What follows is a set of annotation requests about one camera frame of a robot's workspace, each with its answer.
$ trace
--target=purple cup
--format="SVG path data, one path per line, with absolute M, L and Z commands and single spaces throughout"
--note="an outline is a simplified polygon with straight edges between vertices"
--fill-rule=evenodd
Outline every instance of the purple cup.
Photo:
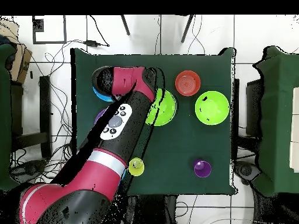
M 106 111 L 107 108 L 103 109 L 99 114 L 98 116 L 96 116 L 96 119 L 95 119 L 95 124 L 96 122 L 99 120 L 99 118 L 101 118 L 101 116 L 104 114 L 104 112 Z
M 198 159 L 193 163 L 193 165 L 196 176 L 206 178 L 210 175 L 212 168 L 209 162 Z

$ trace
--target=cardboard box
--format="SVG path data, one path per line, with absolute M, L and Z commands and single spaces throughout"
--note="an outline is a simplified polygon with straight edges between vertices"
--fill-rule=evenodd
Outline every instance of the cardboard box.
M 10 20 L 0 18 L 0 35 L 6 36 L 11 42 L 18 42 L 19 26 Z
M 12 80 L 24 83 L 29 68 L 32 52 L 23 44 L 17 45 L 16 58 L 12 63 L 11 75 Z

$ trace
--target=metal chair leg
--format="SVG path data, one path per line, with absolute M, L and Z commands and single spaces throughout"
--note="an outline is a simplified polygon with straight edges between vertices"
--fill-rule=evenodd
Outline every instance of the metal chair leg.
M 126 29 L 127 34 L 130 35 L 130 31 L 128 30 L 128 25 L 126 22 L 126 18 L 124 17 L 124 15 L 120 15 L 120 16 L 121 16 L 121 19 L 123 20 L 124 28 Z
M 190 27 L 190 24 L 191 24 L 191 21 L 192 21 L 192 18 L 193 18 L 193 15 L 189 15 L 189 19 L 188 19 L 187 25 L 186 25 L 186 27 L 185 27 L 185 30 L 184 30 L 184 34 L 183 34 L 182 40 L 180 41 L 180 42 L 182 42 L 182 43 L 184 43 L 184 41 L 185 41 L 187 32 L 188 32 L 188 30 L 189 30 L 189 27 Z

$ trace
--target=lime green bowl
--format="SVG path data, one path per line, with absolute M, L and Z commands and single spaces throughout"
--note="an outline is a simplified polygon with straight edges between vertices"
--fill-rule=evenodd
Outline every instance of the lime green bowl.
M 206 125 L 216 125 L 223 122 L 230 112 L 227 98 L 220 92 L 208 91 L 196 100 L 196 117 Z
M 162 89 L 158 89 L 156 99 L 153 102 L 148 112 L 147 119 L 145 121 L 146 124 L 152 125 L 154 123 L 158 109 L 159 109 L 159 113 L 154 126 L 165 125 L 169 123 L 175 116 L 176 100 L 174 96 L 171 93 L 169 93 L 167 90 L 165 90 L 164 98 L 159 105 L 161 99 L 162 99 Z

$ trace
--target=white stripe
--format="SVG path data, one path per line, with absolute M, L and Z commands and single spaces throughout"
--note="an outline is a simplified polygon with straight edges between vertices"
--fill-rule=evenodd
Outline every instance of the white stripe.
M 119 161 L 117 158 L 115 158 L 110 154 L 98 150 L 92 151 L 88 160 L 90 160 L 91 162 L 100 163 L 112 169 L 114 172 L 116 172 L 119 175 L 119 177 L 121 177 L 125 169 L 124 164 L 121 161 Z
M 22 218 L 23 218 L 23 221 L 24 223 L 26 224 L 26 218 L 25 218 L 25 209 L 26 209 L 26 205 L 29 201 L 29 199 L 31 198 L 31 196 L 38 190 L 38 189 L 41 189 L 42 187 L 44 186 L 47 186 L 49 184 L 43 184 L 43 185 L 40 185 L 39 187 L 36 187 L 29 195 L 28 197 L 26 198 L 24 204 L 23 204 L 23 208 L 22 208 Z

